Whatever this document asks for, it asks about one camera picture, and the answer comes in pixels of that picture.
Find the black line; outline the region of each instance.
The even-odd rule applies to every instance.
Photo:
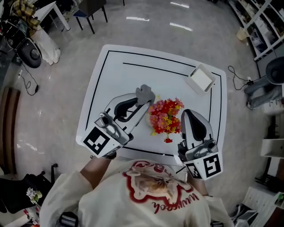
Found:
[[[145,68],[150,68],[150,69],[157,69],[157,70],[161,70],[161,71],[165,71],[165,72],[170,72],[170,73],[175,73],[175,74],[179,74],[179,75],[182,75],[182,76],[187,76],[188,75],[185,75],[185,74],[181,74],[181,73],[176,73],[176,72],[173,72],[173,71],[169,71],[169,70],[165,70],[165,69],[159,69],[159,68],[154,68],[154,67],[150,67],[150,66],[143,66],[143,65],[137,65],[137,64],[131,64],[131,63],[123,63],[125,65],[132,65],[132,66],[140,66],[140,67],[145,67]]]
[[[181,170],[183,170],[184,168],[186,168],[185,166],[182,167],[180,170],[176,171],[176,174],[179,173]]]
[[[103,62],[103,66],[102,66],[101,72],[99,73],[99,78],[101,77],[101,74],[102,74],[102,71],[103,71],[103,67],[104,67],[104,65],[105,65],[105,63],[106,63],[106,59],[107,59],[107,56],[108,56],[108,53],[109,53],[109,52],[110,52],[110,51],[107,52],[106,58],[105,58],[105,60],[104,60],[104,62]],[[97,81],[97,84],[96,84],[96,88],[95,88],[95,90],[94,90],[94,94],[93,94],[93,98],[92,98],[92,102],[91,102],[91,106],[90,106],[90,110],[89,110],[89,114],[88,114],[87,124],[86,124],[85,130],[86,130],[87,127],[88,127],[88,122],[89,122],[89,118],[90,118],[90,113],[91,113],[91,109],[92,109],[92,105],[93,105],[95,93],[96,93],[96,90],[97,90],[97,87],[98,87],[98,84],[99,84],[99,78],[98,78],[98,81]]]
[[[213,73],[213,72],[211,72],[211,73],[221,77],[221,75],[219,75],[219,74],[217,74],[217,73]]]
[[[211,100],[212,100],[212,88],[211,88],[211,91],[210,91],[210,111],[209,111],[209,123],[210,123],[210,117],[211,117]]]
[[[176,63],[180,63],[180,64],[183,64],[183,65],[186,65],[186,66],[191,66],[191,67],[196,68],[196,66],[189,65],[189,64],[186,64],[186,63],[183,63],[183,62],[178,62],[178,61],[174,61],[174,60],[171,60],[171,59],[165,59],[165,58],[156,57],[156,56],[151,56],[151,55],[144,55],[144,54],[138,54],[138,53],[132,53],[132,52],[124,52],[124,51],[111,51],[111,52],[118,52],[118,53],[125,53],[125,54],[148,56],[148,57],[157,58],[157,59],[163,59],[163,60],[167,60],[167,61],[171,61],[171,62],[176,62]]]
[[[146,153],[151,153],[151,154],[158,154],[158,155],[165,155],[165,156],[172,156],[172,154],[163,154],[163,153],[158,153],[158,152],[153,152],[153,151],[145,151],[145,150],[140,150],[140,149],[136,149],[136,148],[131,148],[131,147],[123,147],[126,149],[130,149],[130,150],[134,150],[134,151],[141,151],[141,152],[146,152]]]
[[[220,103],[220,119],[219,119],[219,129],[218,129],[217,143],[218,143],[218,139],[219,139],[220,125],[221,125],[221,114],[222,114],[222,78],[220,78],[220,86],[221,86],[221,99],[220,99],[221,103]]]

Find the white box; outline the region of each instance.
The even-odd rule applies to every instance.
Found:
[[[203,64],[199,64],[186,79],[186,83],[197,94],[206,94],[215,80],[215,76]]]

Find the white table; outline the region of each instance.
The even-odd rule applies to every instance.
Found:
[[[56,2],[52,2],[48,5],[46,5],[45,7],[42,7],[41,9],[37,10],[34,14],[35,17],[37,17],[37,19],[39,21],[42,21],[46,16],[47,14],[49,14],[49,12],[54,9],[57,16],[59,17],[59,19],[62,21],[63,25],[65,26],[65,28],[67,30],[70,30],[70,26],[69,24],[67,23],[67,21],[65,20],[65,18],[63,17],[62,13],[60,12],[60,10],[58,9],[57,5],[56,5]]]
[[[222,150],[227,115],[227,84],[224,71],[206,65],[216,76],[209,93],[197,95],[185,79],[200,62],[164,52],[105,45],[95,65],[84,99],[76,141],[82,145],[82,134],[89,122],[95,121],[108,103],[119,95],[134,93],[136,87],[147,84],[161,99],[179,98],[185,109],[202,114],[211,124],[213,137]],[[132,134],[134,140],[118,150],[118,155],[131,159],[150,159],[161,164],[177,163],[179,134],[170,135],[173,143],[166,144],[165,135],[151,136],[152,129],[142,119]]]

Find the floor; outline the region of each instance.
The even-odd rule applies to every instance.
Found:
[[[70,31],[55,30],[51,37],[61,48],[57,64],[43,63],[30,69],[40,85],[39,92],[29,96],[21,78],[14,86],[21,89],[16,118],[16,167],[19,178],[26,173],[47,172],[53,163],[58,171],[71,172],[88,162],[90,153],[75,142],[81,107],[96,59],[105,44],[143,47],[195,59],[223,69],[235,67],[239,76],[258,78],[250,46],[240,42],[236,32],[240,27],[231,8],[219,1],[182,0],[189,8],[171,4],[170,0],[108,0],[105,6],[108,23],[101,10],[91,23],[81,19],[81,31],[71,17]],[[149,21],[127,20],[139,17]],[[170,26],[180,24],[192,31]],[[218,196],[228,211],[234,209],[246,194],[266,160],[260,157],[261,141],[268,119],[261,109],[249,110],[245,95],[236,91],[227,78],[228,113],[223,147],[224,172],[206,181],[209,193]]]

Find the black cable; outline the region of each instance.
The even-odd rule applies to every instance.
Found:
[[[24,66],[25,70],[31,75],[31,73],[27,70],[27,68],[25,67],[24,64],[23,64],[23,66]],[[35,80],[35,79],[32,77],[32,75],[31,75],[31,77],[33,78],[33,80],[34,80],[35,83],[36,83],[36,87],[35,87],[35,92],[34,92],[34,94],[30,94],[30,93],[28,92],[28,89],[31,87],[31,82],[29,81],[29,82],[27,82],[27,84],[26,84],[26,81],[25,81],[24,77],[22,76],[22,74],[21,74],[20,76],[21,76],[21,77],[23,78],[23,80],[24,80],[24,85],[25,85],[25,88],[26,88],[26,90],[27,90],[27,93],[28,93],[30,96],[35,95],[35,94],[37,93],[38,89],[39,89],[39,85],[37,84],[36,80]]]
[[[237,74],[236,74],[236,72],[235,72],[235,68],[233,67],[233,66],[228,66],[228,70],[231,72],[231,73],[234,73],[234,77],[233,77],[233,83],[234,83],[234,87],[235,87],[235,89],[236,90],[241,90],[244,86],[246,86],[247,85],[247,83],[246,84],[244,84],[240,89],[238,89],[238,88],[236,88],[236,84],[235,84],[235,77],[238,77],[237,76]],[[238,77],[240,80],[243,80],[243,81],[246,81],[246,82],[249,82],[249,80],[245,80],[245,79],[243,79],[243,78],[240,78],[240,77]]]
[[[181,170],[183,170],[184,168],[185,168],[185,166],[182,167],[179,171],[176,171],[176,174],[177,174],[178,172],[180,172]]]

